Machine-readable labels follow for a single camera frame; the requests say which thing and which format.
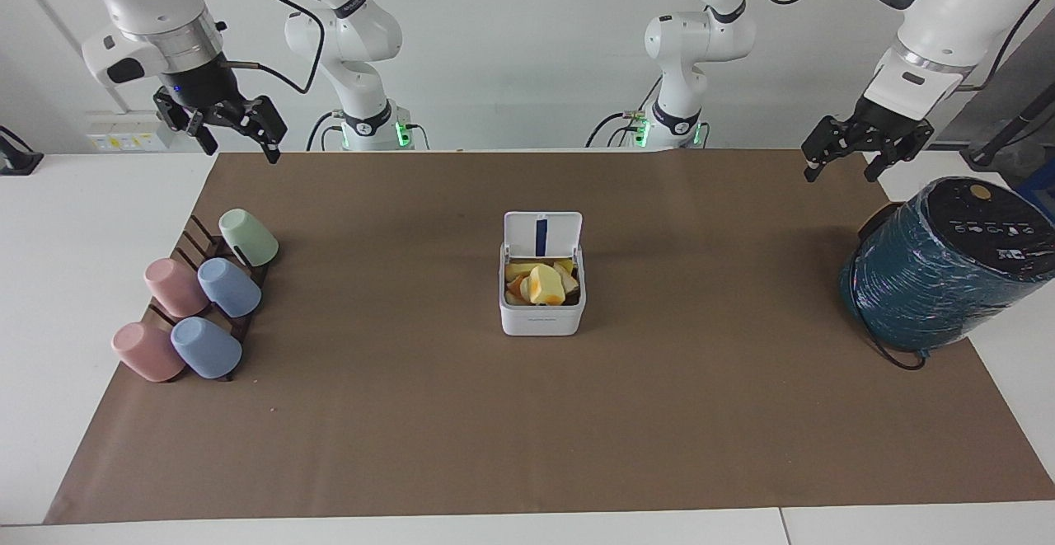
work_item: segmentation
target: cup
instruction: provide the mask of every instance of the cup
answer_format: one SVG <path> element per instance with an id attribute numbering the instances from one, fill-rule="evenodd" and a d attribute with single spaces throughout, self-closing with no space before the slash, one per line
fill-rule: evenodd
<path id="1" fill-rule="evenodd" d="M 242 343 L 207 319 L 181 319 L 172 328 L 176 352 L 203 378 L 227 376 L 242 362 Z"/>
<path id="2" fill-rule="evenodd" d="M 169 333 L 148 324 L 126 324 L 110 345 L 124 365 L 151 383 L 170 381 L 187 365 L 172 346 Z"/>
<path id="3" fill-rule="evenodd" d="M 176 318 L 194 316 L 209 305 L 194 270 L 179 260 L 154 260 L 142 277 L 161 308 Z"/>
<path id="4" fill-rule="evenodd" d="M 198 283 L 206 296 L 231 318 L 248 315 L 261 304 L 260 287 L 231 260 L 206 260 L 198 268 Z"/>
<path id="5" fill-rule="evenodd" d="M 249 211 L 226 212 L 219 217 L 219 233 L 246 267 L 266 266 L 279 253 L 279 240 Z"/>

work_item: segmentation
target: brown table mat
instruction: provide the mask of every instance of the brown table mat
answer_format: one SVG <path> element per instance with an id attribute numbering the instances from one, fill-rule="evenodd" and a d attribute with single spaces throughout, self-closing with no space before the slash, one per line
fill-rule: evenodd
<path id="1" fill-rule="evenodd" d="M 236 379 L 120 366 L 46 522 L 1055 499 L 968 343 L 869 349 L 836 278 L 883 192 L 802 166 L 220 155 L 195 214 L 283 244 Z M 575 337 L 502 334 L 509 210 L 583 213 Z"/>

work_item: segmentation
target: blue plastic wrap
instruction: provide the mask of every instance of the blue plastic wrap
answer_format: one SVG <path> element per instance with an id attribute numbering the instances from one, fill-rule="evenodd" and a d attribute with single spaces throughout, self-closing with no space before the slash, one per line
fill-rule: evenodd
<path id="1" fill-rule="evenodd" d="M 927 212 L 927 197 L 942 181 L 899 208 L 855 253 L 856 266 L 851 255 L 840 275 L 847 308 L 896 349 L 925 352 L 957 342 L 1055 277 L 1055 271 L 999 271 L 943 240 Z"/>

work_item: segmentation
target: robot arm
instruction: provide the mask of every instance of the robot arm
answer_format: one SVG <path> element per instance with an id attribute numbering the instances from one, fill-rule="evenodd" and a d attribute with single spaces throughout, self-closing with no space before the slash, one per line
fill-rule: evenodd
<path id="1" fill-rule="evenodd" d="M 111 25 L 82 51 L 98 82 L 114 86 L 157 76 L 158 113 L 173 131 L 195 137 L 207 154 L 217 150 L 207 125 L 233 129 L 258 142 L 274 164 L 286 124 L 268 97 L 248 100 L 225 65 L 220 24 L 205 0 L 102 0 Z"/>
<path id="2" fill-rule="evenodd" d="M 399 54 L 403 33 L 390 14 L 373 0 L 318 0 L 312 7 L 325 24 L 320 69 L 337 90 L 345 139 L 350 150 L 400 150 L 410 147 L 409 113 L 385 95 L 370 61 Z M 298 54 L 313 58 L 319 30 L 307 16 L 286 22 L 286 41 Z"/>
<path id="3" fill-rule="evenodd" d="M 950 97 L 1033 0 L 881 0 L 904 22 L 880 60 L 853 116 L 826 116 L 803 143 L 807 180 L 855 151 L 878 151 L 865 177 L 912 161 L 931 139 L 926 116 Z"/>
<path id="4" fill-rule="evenodd" d="M 647 147 L 689 143 L 707 90 L 707 76 L 697 64 L 743 58 L 754 46 L 756 28 L 745 13 L 747 0 L 701 1 L 703 12 L 666 15 L 649 23 L 646 48 L 663 69 L 663 86 L 647 116 Z"/>

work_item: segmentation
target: white table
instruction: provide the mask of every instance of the white table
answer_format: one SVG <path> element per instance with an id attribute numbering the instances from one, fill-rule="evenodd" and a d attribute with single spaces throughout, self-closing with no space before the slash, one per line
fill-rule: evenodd
<path id="1" fill-rule="evenodd" d="M 106 346 L 142 314 L 140 275 L 171 251 L 211 162 L 193 154 L 53 155 L 34 176 L 0 178 L 0 524 L 43 519 L 116 367 Z M 957 155 L 931 153 L 887 173 L 883 186 L 905 199 L 935 177 L 968 173 Z M 1050 474 L 1053 305 L 1055 285 L 972 335 Z M 1048 545 L 1055 502 L 0 528 L 0 543 L 330 541 Z"/>

